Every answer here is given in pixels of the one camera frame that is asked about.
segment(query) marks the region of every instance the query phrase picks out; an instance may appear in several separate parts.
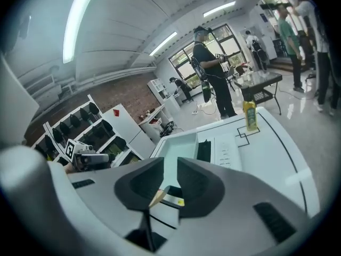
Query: white shirt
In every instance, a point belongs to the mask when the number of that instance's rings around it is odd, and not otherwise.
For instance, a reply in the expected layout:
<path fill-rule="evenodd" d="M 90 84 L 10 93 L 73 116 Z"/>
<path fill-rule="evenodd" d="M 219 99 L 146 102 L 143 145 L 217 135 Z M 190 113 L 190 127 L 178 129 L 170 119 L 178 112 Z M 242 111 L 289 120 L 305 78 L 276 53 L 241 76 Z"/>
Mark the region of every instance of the white shirt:
<path fill-rule="evenodd" d="M 255 50 L 254 50 L 254 47 L 253 47 L 253 45 L 252 45 L 253 40 L 255 40 L 256 42 L 259 42 L 259 39 L 258 39 L 257 36 L 255 36 L 255 35 L 249 35 L 249 36 L 247 36 L 247 38 L 246 38 L 246 46 L 247 46 L 248 48 L 251 47 L 251 50 L 252 50 L 252 51 L 255 51 Z"/>
<path fill-rule="evenodd" d="M 316 45 L 318 52 L 327 53 L 328 52 L 328 43 L 323 40 L 319 31 L 318 31 L 318 23 L 316 21 L 315 15 L 315 6 L 309 1 L 303 1 L 300 3 L 298 7 L 295 8 L 297 13 L 302 17 L 308 16 L 310 24 L 314 30 Z"/>

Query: man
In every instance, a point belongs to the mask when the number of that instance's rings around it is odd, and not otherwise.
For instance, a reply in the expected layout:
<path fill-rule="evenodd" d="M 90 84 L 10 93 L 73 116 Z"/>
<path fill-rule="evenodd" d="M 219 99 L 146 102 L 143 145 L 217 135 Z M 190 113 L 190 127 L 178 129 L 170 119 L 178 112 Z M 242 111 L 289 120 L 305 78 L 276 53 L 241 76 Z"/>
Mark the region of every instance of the man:
<path fill-rule="evenodd" d="M 176 87 L 182 90 L 182 92 L 185 94 L 187 98 L 187 103 L 190 103 L 191 101 L 193 101 L 192 96 L 190 94 L 191 88 L 189 88 L 186 81 L 172 77 L 169 79 L 169 82 L 175 83 Z"/>
<path fill-rule="evenodd" d="M 299 53 L 299 43 L 293 29 L 286 21 L 288 11 L 284 5 L 278 6 L 278 29 L 281 39 L 286 46 L 287 53 L 293 63 L 293 76 L 294 76 L 294 90 L 300 93 L 304 93 L 301 83 L 301 60 L 302 56 Z"/>
<path fill-rule="evenodd" d="M 262 69 L 262 65 L 263 65 L 263 70 L 266 71 L 267 68 L 266 68 L 266 61 L 265 61 L 265 56 L 264 56 L 265 52 L 264 50 L 262 50 L 261 45 L 259 44 L 258 37 L 256 35 L 251 35 L 250 30 L 246 30 L 245 34 L 247 35 L 246 46 L 248 47 L 248 49 L 251 49 L 259 70 Z M 258 50 L 255 50 L 254 43 L 255 43 L 255 46 L 256 44 L 258 44 L 258 48 L 257 48 Z"/>
<path fill-rule="evenodd" d="M 200 26 L 194 30 L 193 56 L 205 70 L 208 81 L 216 93 L 217 106 L 221 118 L 232 117 L 236 115 L 236 112 L 233 109 L 228 83 L 220 65 L 225 59 L 216 59 L 203 43 L 208 39 L 208 34 L 209 32 Z"/>
<path fill-rule="evenodd" d="M 328 89 L 329 74 L 331 73 L 331 63 L 328 56 L 328 41 L 323 30 L 323 24 L 319 20 L 316 13 L 318 9 L 309 0 L 297 0 L 296 6 L 294 8 L 294 15 L 296 16 L 308 16 L 310 24 L 314 30 L 317 52 L 318 52 L 318 64 L 319 64 L 319 97 L 316 103 L 317 110 L 319 112 L 323 111 L 324 101 L 326 99 L 326 93 Z M 329 114 L 333 116 L 335 114 L 335 109 L 337 107 L 337 102 L 340 96 L 340 87 L 337 85 L 334 76 L 333 80 L 333 90 L 330 103 Z"/>

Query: fluorescent light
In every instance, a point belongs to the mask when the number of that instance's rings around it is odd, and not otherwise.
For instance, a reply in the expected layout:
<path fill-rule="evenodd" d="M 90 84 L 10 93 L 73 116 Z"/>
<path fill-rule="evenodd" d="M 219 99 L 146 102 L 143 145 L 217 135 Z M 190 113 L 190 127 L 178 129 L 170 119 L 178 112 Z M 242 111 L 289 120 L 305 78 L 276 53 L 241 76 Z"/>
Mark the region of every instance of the fluorescent light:
<path fill-rule="evenodd" d="M 149 56 L 153 56 L 161 47 L 163 47 L 170 39 L 172 39 L 177 33 L 173 32 L 167 39 L 165 39 L 161 44 L 158 45 L 156 49 L 153 50 L 152 53 L 149 54 Z"/>
<path fill-rule="evenodd" d="M 74 59 L 79 26 L 89 2 L 90 0 L 74 0 L 72 3 L 64 34 L 63 63 Z"/>
<path fill-rule="evenodd" d="M 208 11 L 208 12 L 205 12 L 205 13 L 204 13 L 204 17 L 209 16 L 210 14 L 215 13 L 216 11 L 222 10 L 222 9 L 224 9 L 224 8 L 226 8 L 226 7 L 233 6 L 235 3 L 236 3 L 236 2 L 233 1 L 233 2 L 231 2 L 231 3 L 227 3 L 227 4 L 225 4 L 225 5 L 216 7 L 216 8 L 213 9 L 213 10 L 210 10 L 210 11 Z"/>

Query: yellow bottle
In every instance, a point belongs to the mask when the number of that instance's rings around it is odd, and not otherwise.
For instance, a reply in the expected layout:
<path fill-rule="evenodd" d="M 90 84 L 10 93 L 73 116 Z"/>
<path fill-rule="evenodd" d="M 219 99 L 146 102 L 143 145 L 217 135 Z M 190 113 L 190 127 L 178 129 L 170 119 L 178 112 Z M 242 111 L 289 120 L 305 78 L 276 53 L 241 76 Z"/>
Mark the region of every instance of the yellow bottle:
<path fill-rule="evenodd" d="M 245 113 L 246 128 L 248 131 L 257 129 L 256 104 L 253 102 L 249 93 L 245 94 L 243 101 L 243 110 Z"/>

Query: floor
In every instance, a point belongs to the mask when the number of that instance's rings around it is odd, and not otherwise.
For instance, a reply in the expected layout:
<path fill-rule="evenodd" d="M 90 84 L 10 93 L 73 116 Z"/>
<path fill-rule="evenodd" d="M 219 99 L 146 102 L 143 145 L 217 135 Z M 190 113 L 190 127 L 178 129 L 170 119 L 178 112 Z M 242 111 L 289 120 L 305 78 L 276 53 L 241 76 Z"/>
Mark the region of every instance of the floor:
<path fill-rule="evenodd" d="M 277 99 L 281 106 L 282 115 L 275 100 L 270 100 L 259 106 L 264 106 L 287 130 L 295 141 L 309 165 L 316 188 L 318 190 L 321 208 L 325 208 L 340 183 L 341 160 L 341 101 L 334 117 L 328 114 L 328 103 L 325 111 L 319 113 L 314 105 L 315 79 L 304 81 L 309 72 L 302 73 L 301 80 L 306 93 L 293 91 L 293 76 L 291 73 L 276 70 L 283 75 L 279 82 Z M 243 114 L 243 98 L 236 86 L 235 92 L 230 90 L 232 103 L 237 114 Z M 275 86 L 267 89 L 274 92 Z M 192 112 L 198 106 L 198 113 Z M 220 114 L 216 103 L 204 103 L 202 94 L 194 98 L 194 102 L 184 103 L 181 112 L 174 116 L 177 123 L 175 132 L 190 130 L 208 123 L 220 121 Z"/>

